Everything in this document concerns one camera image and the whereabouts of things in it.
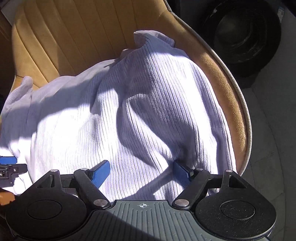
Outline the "tan upholstered shell chair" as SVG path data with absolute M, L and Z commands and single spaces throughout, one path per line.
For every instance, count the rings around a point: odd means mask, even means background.
M 208 77 L 230 128 L 236 168 L 245 171 L 252 129 L 244 96 L 224 62 L 166 1 L 23 1 L 11 30 L 12 89 L 25 76 L 39 89 L 63 75 L 78 75 L 99 61 L 135 48 L 137 30 L 159 31 L 175 41 Z

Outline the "front-load washing machine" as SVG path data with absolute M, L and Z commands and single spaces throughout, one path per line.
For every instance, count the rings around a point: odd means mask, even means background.
M 276 53 L 280 20 L 268 1 L 169 1 L 171 10 L 216 52 L 241 88 Z

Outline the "lavender ribbed pajama garment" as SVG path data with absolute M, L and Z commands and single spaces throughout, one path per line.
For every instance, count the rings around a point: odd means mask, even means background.
M 235 170 L 226 117 L 201 68 L 156 31 L 136 48 L 62 76 L 38 90 L 29 76 L 1 113 L 1 155 L 28 167 L 8 191 L 20 195 L 51 169 L 72 174 L 103 160 L 110 201 L 174 200 L 183 190 L 173 163 L 212 174 Z

